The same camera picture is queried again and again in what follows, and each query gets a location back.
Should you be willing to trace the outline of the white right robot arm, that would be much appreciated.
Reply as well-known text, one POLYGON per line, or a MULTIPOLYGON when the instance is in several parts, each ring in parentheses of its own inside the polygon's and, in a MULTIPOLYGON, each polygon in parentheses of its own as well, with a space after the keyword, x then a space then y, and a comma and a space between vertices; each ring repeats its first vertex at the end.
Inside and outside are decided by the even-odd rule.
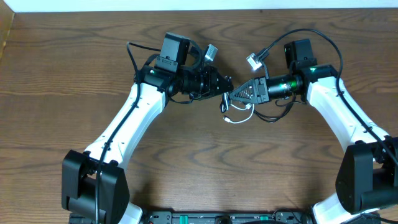
POLYGON ((254 106, 301 96, 322 115, 344 151, 336 192, 316 203, 303 223, 375 218, 377 210, 397 204, 397 138, 366 115, 332 65, 317 63, 308 39, 285 44, 284 50, 288 74, 252 78, 225 94, 223 104, 254 106))

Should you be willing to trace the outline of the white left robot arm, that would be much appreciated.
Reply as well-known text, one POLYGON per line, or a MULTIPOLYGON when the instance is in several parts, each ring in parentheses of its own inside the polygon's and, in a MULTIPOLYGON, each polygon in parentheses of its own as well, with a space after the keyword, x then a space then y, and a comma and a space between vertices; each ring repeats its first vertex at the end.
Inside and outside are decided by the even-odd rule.
POLYGON ((71 150, 62 162, 62 207, 70 223, 139 223, 142 208, 130 201, 126 169, 153 120, 176 94, 187 103, 233 89, 213 61, 214 45, 168 32, 159 49, 134 67, 134 83, 109 126, 83 152, 71 150))

